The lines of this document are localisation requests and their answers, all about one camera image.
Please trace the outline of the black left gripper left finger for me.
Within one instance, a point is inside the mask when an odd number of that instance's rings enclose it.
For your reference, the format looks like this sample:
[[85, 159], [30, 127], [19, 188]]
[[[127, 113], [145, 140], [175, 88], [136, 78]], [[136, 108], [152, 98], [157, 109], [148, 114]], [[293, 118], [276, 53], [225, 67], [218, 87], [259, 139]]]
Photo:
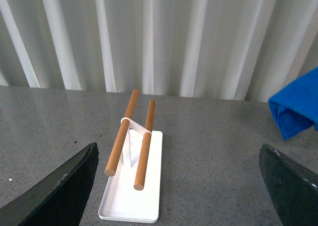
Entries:
[[98, 166], [91, 143], [0, 210], [2, 226], [77, 226]]

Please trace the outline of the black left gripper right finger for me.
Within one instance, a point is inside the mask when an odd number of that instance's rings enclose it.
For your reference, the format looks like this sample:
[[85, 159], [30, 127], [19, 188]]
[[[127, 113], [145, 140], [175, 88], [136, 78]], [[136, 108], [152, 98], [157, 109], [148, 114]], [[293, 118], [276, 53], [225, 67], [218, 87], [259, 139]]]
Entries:
[[263, 144], [259, 168], [284, 226], [318, 224], [318, 175], [274, 147]]

